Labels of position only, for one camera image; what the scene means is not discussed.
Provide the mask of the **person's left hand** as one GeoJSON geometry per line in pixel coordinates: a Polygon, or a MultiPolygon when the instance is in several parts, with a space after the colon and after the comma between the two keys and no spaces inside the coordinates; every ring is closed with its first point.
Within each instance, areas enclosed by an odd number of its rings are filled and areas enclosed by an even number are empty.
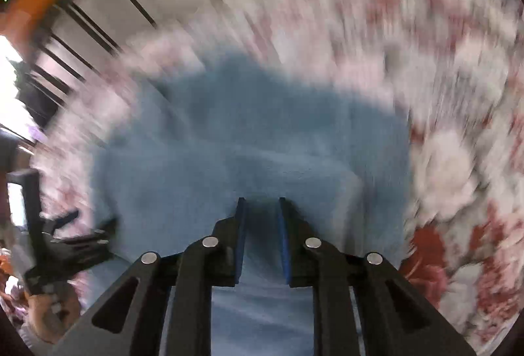
{"type": "Polygon", "coordinates": [[[28,315],[20,327],[20,337],[35,355],[45,355],[81,316],[75,288],[67,284],[57,301],[49,294],[28,297],[28,315]]]}

